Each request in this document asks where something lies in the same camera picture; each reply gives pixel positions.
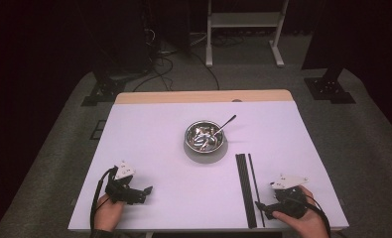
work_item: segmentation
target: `stainless steel bowl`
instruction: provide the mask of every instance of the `stainless steel bowl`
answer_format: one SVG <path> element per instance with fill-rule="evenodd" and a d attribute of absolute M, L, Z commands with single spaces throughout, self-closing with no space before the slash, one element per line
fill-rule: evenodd
<path fill-rule="evenodd" d="M 220 128 L 211 121 L 197 121 L 186 131 L 186 144 L 196 152 L 212 153 L 223 145 L 223 130 L 214 135 Z"/>

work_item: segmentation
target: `person's right hand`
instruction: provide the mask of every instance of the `person's right hand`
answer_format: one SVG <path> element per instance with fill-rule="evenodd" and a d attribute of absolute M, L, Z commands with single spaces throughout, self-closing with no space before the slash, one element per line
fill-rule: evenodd
<path fill-rule="evenodd" d="M 307 196 L 307 202 L 315 205 L 314 201 L 308 197 L 313 197 L 313 194 L 301 185 L 300 188 Z M 328 238 L 322 218 L 310 209 L 299 219 L 279 211 L 273 211 L 273 216 L 294 228 L 303 238 Z"/>

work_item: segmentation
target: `white table surface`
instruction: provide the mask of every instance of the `white table surface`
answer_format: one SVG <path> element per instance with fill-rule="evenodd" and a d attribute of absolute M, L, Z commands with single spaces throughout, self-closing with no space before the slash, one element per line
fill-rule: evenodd
<path fill-rule="evenodd" d="M 212 164 L 191 160 L 184 149 L 188 126 L 198 120 L 223 124 L 232 115 L 237 117 L 224 129 L 228 140 L 225 156 Z M 98 180 L 108 169 L 125 161 L 137 171 L 130 183 L 132 188 L 154 188 L 144 204 L 125 207 L 117 229 L 247 230 L 235 154 L 248 153 L 261 202 L 277 202 L 269 183 L 280 174 L 307 177 L 305 187 L 322 206 L 331 229 L 348 226 L 296 103 L 265 101 L 113 105 L 68 229 L 90 229 L 90 206 Z M 255 212 L 258 228 L 251 230 L 288 228 L 266 218 L 263 228 L 256 207 Z"/>

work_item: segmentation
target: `white metal stand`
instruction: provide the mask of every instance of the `white metal stand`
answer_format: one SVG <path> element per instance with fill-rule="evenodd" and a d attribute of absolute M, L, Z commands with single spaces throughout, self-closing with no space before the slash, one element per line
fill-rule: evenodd
<path fill-rule="evenodd" d="M 207 8 L 207 45 L 205 48 L 205 65 L 213 66 L 211 52 L 211 29 L 212 28 L 247 28 L 247 27 L 276 27 L 274 40 L 270 41 L 273 56 L 278 67 L 283 67 L 284 63 L 280 55 L 277 44 L 285 21 L 286 9 L 289 0 L 285 0 L 280 12 L 271 13 L 212 13 L 211 0 L 208 0 Z"/>

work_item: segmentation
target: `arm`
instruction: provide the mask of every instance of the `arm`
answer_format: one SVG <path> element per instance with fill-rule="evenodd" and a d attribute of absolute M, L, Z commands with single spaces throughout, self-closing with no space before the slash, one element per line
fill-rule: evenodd
<path fill-rule="evenodd" d="M 309 198 L 309 196 L 313 197 L 313 194 L 301 185 L 300 188 L 307 196 L 307 202 L 315 205 L 314 201 Z M 310 209 L 299 219 L 290 217 L 279 211 L 274 211 L 273 216 L 294 228 L 303 238 L 328 238 L 323 220 Z"/>
<path fill-rule="evenodd" d="M 90 238 L 113 237 L 113 231 L 121 219 L 125 202 L 117 201 L 113 203 L 108 194 L 104 194 L 97 201 L 96 214 L 94 217 L 94 229 Z"/>

